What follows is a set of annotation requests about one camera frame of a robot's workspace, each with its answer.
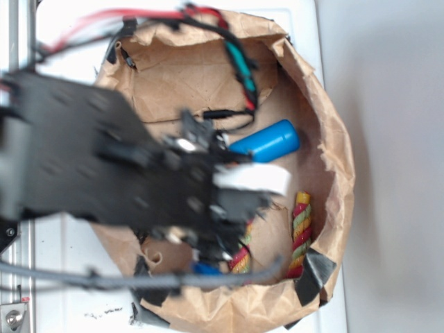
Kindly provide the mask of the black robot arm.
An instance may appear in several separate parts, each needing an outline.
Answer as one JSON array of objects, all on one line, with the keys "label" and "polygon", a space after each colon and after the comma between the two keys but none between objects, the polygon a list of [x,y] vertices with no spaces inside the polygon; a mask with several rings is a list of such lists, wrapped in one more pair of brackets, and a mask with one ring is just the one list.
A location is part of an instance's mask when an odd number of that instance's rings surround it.
[{"label": "black robot arm", "polygon": [[117,91],[29,71],[4,77],[1,216],[66,212],[186,241],[209,261],[237,251],[247,222],[285,196],[291,174],[229,151],[209,121],[180,113],[158,139]]}]

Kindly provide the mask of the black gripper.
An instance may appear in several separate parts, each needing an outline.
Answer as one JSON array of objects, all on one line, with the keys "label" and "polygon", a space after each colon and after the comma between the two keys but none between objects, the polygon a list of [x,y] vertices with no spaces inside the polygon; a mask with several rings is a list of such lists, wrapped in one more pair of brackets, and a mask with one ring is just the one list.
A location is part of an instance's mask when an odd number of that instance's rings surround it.
[{"label": "black gripper", "polygon": [[149,236],[185,242],[207,264],[234,256],[248,222],[286,195],[291,174],[228,150],[212,122],[180,112],[180,134],[163,135],[149,165]]}]

